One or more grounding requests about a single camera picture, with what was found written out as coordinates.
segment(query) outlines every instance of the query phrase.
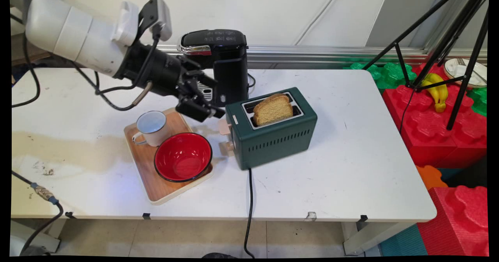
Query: white mug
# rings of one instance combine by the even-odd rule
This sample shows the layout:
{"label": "white mug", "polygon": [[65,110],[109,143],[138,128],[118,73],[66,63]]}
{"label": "white mug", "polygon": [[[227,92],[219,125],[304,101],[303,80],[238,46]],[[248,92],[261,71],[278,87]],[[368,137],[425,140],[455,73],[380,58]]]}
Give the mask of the white mug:
{"label": "white mug", "polygon": [[[168,138],[168,128],[166,116],[160,111],[149,111],[142,114],[137,119],[137,129],[139,132],[132,136],[133,143],[137,145],[149,144],[153,147],[161,145]],[[144,141],[137,142],[135,139],[143,135]]]}

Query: tripod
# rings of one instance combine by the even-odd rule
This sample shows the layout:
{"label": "tripod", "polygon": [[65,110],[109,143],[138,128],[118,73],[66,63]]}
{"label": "tripod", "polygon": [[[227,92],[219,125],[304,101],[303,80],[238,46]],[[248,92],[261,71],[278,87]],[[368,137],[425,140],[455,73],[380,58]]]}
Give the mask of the tripod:
{"label": "tripod", "polygon": [[426,12],[420,19],[418,19],[413,25],[411,25],[406,31],[404,31],[399,37],[397,37],[388,47],[386,47],[383,51],[381,51],[373,60],[371,60],[367,65],[362,68],[363,70],[367,70],[371,65],[373,65],[376,61],[378,61],[385,53],[390,51],[393,47],[395,47],[395,50],[397,52],[397,56],[399,58],[400,66],[402,68],[402,72],[404,73],[404,78],[405,78],[405,86],[408,88],[413,88],[413,91],[422,91],[424,89],[428,88],[433,88],[436,86],[444,85],[444,84],[449,84],[452,82],[456,81],[462,81],[461,82],[461,87],[459,88],[458,96],[456,98],[456,102],[454,104],[454,107],[452,109],[451,116],[449,118],[449,121],[447,123],[447,130],[452,130],[452,127],[454,126],[454,122],[456,121],[456,116],[458,114],[459,108],[461,106],[461,102],[463,101],[463,97],[466,92],[467,85],[469,83],[469,79],[471,79],[472,71],[474,68],[474,64],[476,63],[476,59],[478,58],[478,54],[480,53],[481,46],[483,44],[483,40],[485,39],[485,35],[487,34],[488,31],[488,8],[487,8],[487,13],[485,14],[485,18],[483,19],[482,25],[480,32],[478,34],[478,37],[476,39],[476,42],[473,47],[472,54],[469,58],[469,63],[467,65],[466,71],[463,76],[456,77],[453,79],[445,80],[439,83],[431,84],[428,86],[421,87],[419,86],[422,82],[422,80],[426,77],[426,74],[430,70],[430,68],[433,66],[433,63],[435,63],[438,60],[438,66],[441,66],[442,63],[444,63],[445,58],[448,56],[449,52],[451,51],[452,47],[458,40],[459,36],[469,23],[469,21],[473,18],[475,13],[478,11],[478,9],[481,7],[481,5],[485,2],[485,0],[468,0],[466,5],[462,8],[454,22],[452,22],[451,26],[449,29],[446,31],[444,34],[444,37],[440,40],[438,43],[437,47],[435,47],[435,52],[431,54],[430,58],[428,59],[428,62],[424,66],[423,70],[417,76],[417,78],[414,80],[414,82],[409,81],[409,76],[407,75],[407,70],[404,65],[404,59],[402,58],[402,53],[400,52],[400,47],[399,47],[399,42],[404,39],[409,33],[411,33],[414,29],[416,29],[419,24],[421,24],[423,21],[425,21],[428,17],[430,17],[435,11],[437,11],[442,5],[447,3],[449,0],[440,0],[435,6],[433,6],[428,12]]}

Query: wooden tray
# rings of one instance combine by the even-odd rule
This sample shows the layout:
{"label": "wooden tray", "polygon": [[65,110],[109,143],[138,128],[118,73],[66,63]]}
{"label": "wooden tray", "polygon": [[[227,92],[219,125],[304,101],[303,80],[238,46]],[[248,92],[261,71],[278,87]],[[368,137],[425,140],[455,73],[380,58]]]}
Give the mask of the wooden tray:
{"label": "wooden tray", "polygon": [[[182,132],[192,132],[191,127],[189,127],[182,115],[176,112],[174,108],[165,110],[163,113],[166,115],[169,136]],[[147,144],[135,145],[133,143],[132,136],[138,131],[135,123],[125,127],[123,131],[125,132],[128,148],[130,148],[135,165],[137,166],[142,182],[144,183],[147,196],[153,205],[160,205],[171,200],[213,176],[213,166],[210,164],[210,167],[203,175],[200,175],[194,180],[181,183],[164,180],[157,174],[154,168],[154,154],[156,153],[157,147],[152,147]]]}

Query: black coffee machine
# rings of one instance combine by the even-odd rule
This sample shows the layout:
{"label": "black coffee machine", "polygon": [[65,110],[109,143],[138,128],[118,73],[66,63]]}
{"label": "black coffee machine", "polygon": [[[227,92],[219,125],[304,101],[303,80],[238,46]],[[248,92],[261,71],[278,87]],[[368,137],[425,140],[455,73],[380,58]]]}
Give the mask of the black coffee machine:
{"label": "black coffee machine", "polygon": [[185,34],[179,39],[178,51],[196,61],[202,69],[213,68],[218,82],[212,95],[210,89],[200,86],[212,97],[212,104],[226,104],[248,99],[248,60],[246,36],[237,30],[201,30]]}

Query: toast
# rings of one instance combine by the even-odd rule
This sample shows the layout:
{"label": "toast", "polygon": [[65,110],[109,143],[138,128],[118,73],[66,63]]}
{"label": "toast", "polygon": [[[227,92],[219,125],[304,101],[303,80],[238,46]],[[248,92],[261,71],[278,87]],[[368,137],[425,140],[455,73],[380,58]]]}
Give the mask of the toast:
{"label": "toast", "polygon": [[293,107],[285,94],[278,93],[265,98],[253,109],[258,127],[293,116]]}

